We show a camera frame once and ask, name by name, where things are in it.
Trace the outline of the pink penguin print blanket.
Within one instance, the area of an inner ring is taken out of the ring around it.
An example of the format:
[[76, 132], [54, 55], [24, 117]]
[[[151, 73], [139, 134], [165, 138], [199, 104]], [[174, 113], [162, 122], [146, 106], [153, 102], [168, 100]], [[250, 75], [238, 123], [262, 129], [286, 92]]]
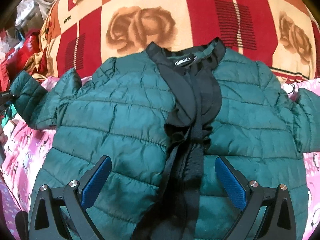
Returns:
[[8, 137], [1, 157], [1, 222], [15, 239], [25, 239], [37, 174], [52, 148], [56, 126], [32, 129], [17, 113], [3, 128]]

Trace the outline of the red shiny clothes pile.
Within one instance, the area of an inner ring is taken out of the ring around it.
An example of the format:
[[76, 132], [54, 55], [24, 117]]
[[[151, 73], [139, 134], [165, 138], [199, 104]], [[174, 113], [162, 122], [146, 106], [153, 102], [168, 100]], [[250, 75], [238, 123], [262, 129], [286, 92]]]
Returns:
[[9, 89], [11, 82], [25, 70], [34, 79], [42, 83], [48, 74], [47, 61], [40, 49], [40, 29], [27, 32], [22, 47], [12, 48], [1, 61], [1, 92]]

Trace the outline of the green knit garment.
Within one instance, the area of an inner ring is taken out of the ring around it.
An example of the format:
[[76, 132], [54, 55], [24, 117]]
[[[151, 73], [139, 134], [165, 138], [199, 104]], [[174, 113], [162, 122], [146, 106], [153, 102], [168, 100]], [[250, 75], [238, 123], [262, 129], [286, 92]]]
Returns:
[[1, 116], [1, 126], [4, 128], [4, 126], [8, 123], [9, 120], [12, 120], [15, 115], [17, 114], [17, 110], [13, 104], [9, 106], [4, 112], [4, 114]]

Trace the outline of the green quilted puffer jacket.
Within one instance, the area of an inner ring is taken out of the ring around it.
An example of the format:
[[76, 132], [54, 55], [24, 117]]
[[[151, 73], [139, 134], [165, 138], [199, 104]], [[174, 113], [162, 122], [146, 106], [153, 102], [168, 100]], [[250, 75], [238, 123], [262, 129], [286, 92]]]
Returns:
[[[51, 91], [21, 72], [10, 91], [30, 128], [56, 129], [33, 194], [111, 158], [89, 211], [106, 239], [221, 239], [238, 211], [216, 176], [220, 155], [263, 186], [287, 185], [302, 239], [319, 96], [301, 88], [292, 100], [268, 66], [220, 40], [176, 52], [151, 43], [109, 58], [86, 83], [70, 69]], [[173, 233], [158, 232], [165, 222]]]

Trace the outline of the orange red rose blanket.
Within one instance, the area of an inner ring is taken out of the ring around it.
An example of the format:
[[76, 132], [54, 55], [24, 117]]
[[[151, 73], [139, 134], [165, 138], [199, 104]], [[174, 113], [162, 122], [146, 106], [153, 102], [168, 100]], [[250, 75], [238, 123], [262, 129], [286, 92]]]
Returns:
[[178, 51], [215, 37], [282, 83], [319, 77], [319, 27], [302, 0], [57, 0], [40, 47], [52, 75], [85, 77], [151, 42]]

